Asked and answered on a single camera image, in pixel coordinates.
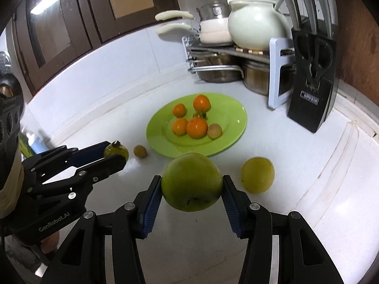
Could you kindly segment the left hand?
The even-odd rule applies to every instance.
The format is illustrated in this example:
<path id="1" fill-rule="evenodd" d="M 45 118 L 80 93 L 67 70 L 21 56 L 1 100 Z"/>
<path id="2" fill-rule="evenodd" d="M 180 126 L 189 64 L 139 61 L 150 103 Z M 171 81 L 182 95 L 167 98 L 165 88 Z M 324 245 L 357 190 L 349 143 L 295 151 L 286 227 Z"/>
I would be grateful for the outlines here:
<path id="1" fill-rule="evenodd" d="M 58 249 L 59 240 L 60 240 L 59 231 L 50 235 L 46 239 L 43 239 L 41 241 L 41 251 L 43 252 L 43 254 L 48 254 L 50 252 L 56 251 Z"/>

